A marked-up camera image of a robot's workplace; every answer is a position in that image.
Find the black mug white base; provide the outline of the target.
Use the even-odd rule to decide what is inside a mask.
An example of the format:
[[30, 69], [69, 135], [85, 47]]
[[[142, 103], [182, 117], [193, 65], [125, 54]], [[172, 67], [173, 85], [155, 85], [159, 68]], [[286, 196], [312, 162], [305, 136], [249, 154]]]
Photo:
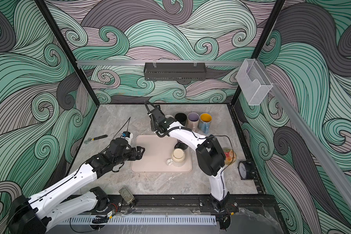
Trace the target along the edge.
[[187, 116], [184, 113], [177, 113], [175, 115], [175, 119], [183, 126], [186, 126], [187, 123]]

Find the pink iridescent mug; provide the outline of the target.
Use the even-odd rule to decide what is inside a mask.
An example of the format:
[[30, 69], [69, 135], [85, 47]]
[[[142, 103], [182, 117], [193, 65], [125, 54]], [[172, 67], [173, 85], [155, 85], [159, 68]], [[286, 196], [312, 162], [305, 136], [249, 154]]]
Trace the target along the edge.
[[200, 116], [198, 113], [195, 113], [195, 112], [189, 113], [187, 116], [186, 127], [195, 132], [198, 128], [199, 120], [200, 120]]

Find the cream speckled mug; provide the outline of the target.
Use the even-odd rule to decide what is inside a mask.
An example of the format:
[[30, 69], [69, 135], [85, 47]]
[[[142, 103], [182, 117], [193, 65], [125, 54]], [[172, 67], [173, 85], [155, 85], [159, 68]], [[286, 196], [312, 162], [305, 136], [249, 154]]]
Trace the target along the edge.
[[167, 160], [168, 166], [173, 165], [175, 167], [181, 167], [185, 164], [186, 154], [182, 149], [176, 148], [171, 154], [171, 158]]

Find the blue mug yellow inside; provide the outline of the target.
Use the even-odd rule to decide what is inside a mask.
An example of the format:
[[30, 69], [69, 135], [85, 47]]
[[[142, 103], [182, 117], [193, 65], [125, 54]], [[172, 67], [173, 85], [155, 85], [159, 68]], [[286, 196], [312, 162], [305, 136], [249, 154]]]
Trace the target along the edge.
[[198, 125], [199, 130], [202, 131], [205, 135], [209, 134], [211, 122], [212, 122], [212, 116], [210, 114], [208, 113], [201, 114], [199, 125]]

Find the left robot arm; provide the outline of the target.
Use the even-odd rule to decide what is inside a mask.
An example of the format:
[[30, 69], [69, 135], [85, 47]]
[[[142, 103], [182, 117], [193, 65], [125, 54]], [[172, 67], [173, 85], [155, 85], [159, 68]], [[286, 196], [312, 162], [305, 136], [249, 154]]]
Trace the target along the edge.
[[145, 148], [131, 147], [125, 138], [113, 139], [108, 149], [87, 159], [71, 175], [30, 197], [12, 202], [7, 227], [12, 234], [44, 234], [55, 225], [85, 211], [105, 212], [108, 195], [95, 187], [72, 200], [68, 197], [126, 161], [143, 157]]

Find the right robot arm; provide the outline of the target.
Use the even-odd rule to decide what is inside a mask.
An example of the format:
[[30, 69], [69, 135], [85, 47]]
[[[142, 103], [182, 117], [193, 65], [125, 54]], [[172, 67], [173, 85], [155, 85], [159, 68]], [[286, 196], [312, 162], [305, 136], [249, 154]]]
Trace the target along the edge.
[[145, 108], [158, 137], [175, 138], [196, 152], [199, 168], [209, 177], [212, 206], [223, 212], [230, 194], [224, 178], [226, 155], [217, 137], [198, 134], [176, 119], [167, 118], [159, 105], [146, 102]]

